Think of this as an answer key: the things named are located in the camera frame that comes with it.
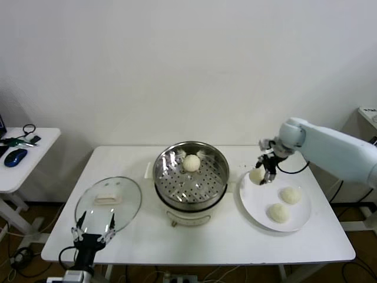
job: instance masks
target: power strip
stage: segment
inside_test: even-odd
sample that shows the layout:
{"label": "power strip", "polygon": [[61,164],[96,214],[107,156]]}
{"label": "power strip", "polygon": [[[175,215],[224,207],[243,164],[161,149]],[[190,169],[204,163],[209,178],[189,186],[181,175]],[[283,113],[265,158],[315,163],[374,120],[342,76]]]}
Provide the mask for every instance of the power strip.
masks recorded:
{"label": "power strip", "polygon": [[166,273],[163,278],[163,283],[198,283],[197,275],[181,275]]}
{"label": "power strip", "polygon": [[359,107],[359,113],[377,129],[377,107]]}

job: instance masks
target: white plate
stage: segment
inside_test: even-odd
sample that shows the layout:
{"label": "white plate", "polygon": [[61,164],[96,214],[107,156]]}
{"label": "white plate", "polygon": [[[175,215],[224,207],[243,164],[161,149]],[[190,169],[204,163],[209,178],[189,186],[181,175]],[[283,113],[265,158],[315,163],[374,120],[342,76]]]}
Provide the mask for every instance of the white plate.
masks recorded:
{"label": "white plate", "polygon": [[[302,192],[301,200],[295,205],[284,202],[280,192],[285,187],[297,187]],[[289,176],[279,174],[272,183],[262,186],[255,185],[249,179],[249,172],[240,182],[239,195],[241,203],[252,218],[263,226],[280,232],[293,232],[299,230],[310,218],[312,205],[310,198],[298,182]],[[277,223],[267,215],[268,208],[274,203],[284,204],[290,212],[290,219],[285,223]]]}

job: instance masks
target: floor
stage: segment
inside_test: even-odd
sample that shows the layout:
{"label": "floor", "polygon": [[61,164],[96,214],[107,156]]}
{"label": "floor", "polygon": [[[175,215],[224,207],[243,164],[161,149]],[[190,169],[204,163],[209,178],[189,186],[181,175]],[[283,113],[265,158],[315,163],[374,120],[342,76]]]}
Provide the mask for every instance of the floor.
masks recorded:
{"label": "floor", "polygon": [[[59,207],[56,206],[32,206],[30,210],[25,213],[21,212],[21,215],[29,222],[32,222],[37,216],[45,217],[44,223],[50,223]],[[336,208],[335,213],[339,214],[344,208]],[[346,211],[342,215],[342,221],[357,221],[362,220],[363,216],[358,209],[352,208]],[[0,226],[3,227],[5,221],[0,218]],[[11,228],[11,232],[18,233],[14,228]],[[373,271],[377,272],[377,237],[373,232],[349,232],[348,237],[352,242],[358,257],[363,259]],[[0,243],[0,265],[8,258],[8,244],[10,240],[10,252],[13,253],[17,249],[21,238],[17,236],[5,237]],[[41,245],[34,245],[32,249],[35,253],[42,250]],[[33,258],[28,267],[23,270],[24,275],[33,275],[39,273],[49,263],[43,261],[38,255]],[[369,283],[377,282],[377,279],[373,279],[366,271],[355,264],[347,265],[345,267],[346,280],[342,278],[342,267],[344,263],[329,264],[312,275],[310,278],[304,281],[304,283],[337,283],[337,282],[357,282],[357,283]],[[298,268],[298,265],[286,266],[286,272],[289,274]],[[168,271],[171,274],[193,274],[198,275],[199,280],[216,269],[216,266],[158,266],[159,271]],[[234,266],[221,267],[217,272],[207,279],[219,279],[225,272],[231,270]],[[96,271],[101,272],[105,270],[104,266],[96,266]],[[0,283],[8,282],[6,277],[9,274],[11,268],[9,263],[5,263],[0,266]],[[156,273],[154,266],[139,266],[132,265],[127,268],[127,282],[140,282],[140,283],[157,283],[162,282],[163,274]],[[126,266],[115,266],[113,269],[111,282],[125,282]],[[46,277],[58,277],[63,275],[64,270],[58,264],[52,264],[51,267],[42,275],[35,278],[24,278],[17,274],[13,279],[13,283],[34,283],[39,279],[45,279]],[[223,282],[263,282],[263,283],[275,283],[280,282],[280,275],[276,266],[242,266],[227,274],[223,279]]]}

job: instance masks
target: electrical outlet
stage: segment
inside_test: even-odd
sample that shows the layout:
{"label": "electrical outlet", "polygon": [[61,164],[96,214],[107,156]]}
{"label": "electrical outlet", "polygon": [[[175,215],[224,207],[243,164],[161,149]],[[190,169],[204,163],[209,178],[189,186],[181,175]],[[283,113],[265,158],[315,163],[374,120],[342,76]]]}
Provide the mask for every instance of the electrical outlet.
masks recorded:
{"label": "electrical outlet", "polygon": [[171,274],[170,276],[164,276],[163,283],[198,283],[198,276]]}

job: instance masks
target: perforated steamer tray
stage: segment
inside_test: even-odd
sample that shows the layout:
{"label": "perforated steamer tray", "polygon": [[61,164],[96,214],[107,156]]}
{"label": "perforated steamer tray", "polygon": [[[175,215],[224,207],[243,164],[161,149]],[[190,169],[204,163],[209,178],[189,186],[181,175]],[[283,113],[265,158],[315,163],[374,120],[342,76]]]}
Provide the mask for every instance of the perforated steamer tray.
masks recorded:
{"label": "perforated steamer tray", "polygon": [[[183,169],[187,155],[196,154],[200,168]],[[163,202],[185,212],[198,212],[215,205],[225,194],[229,167],[213,146],[197,141],[175,144],[157,158],[153,167],[156,191]]]}

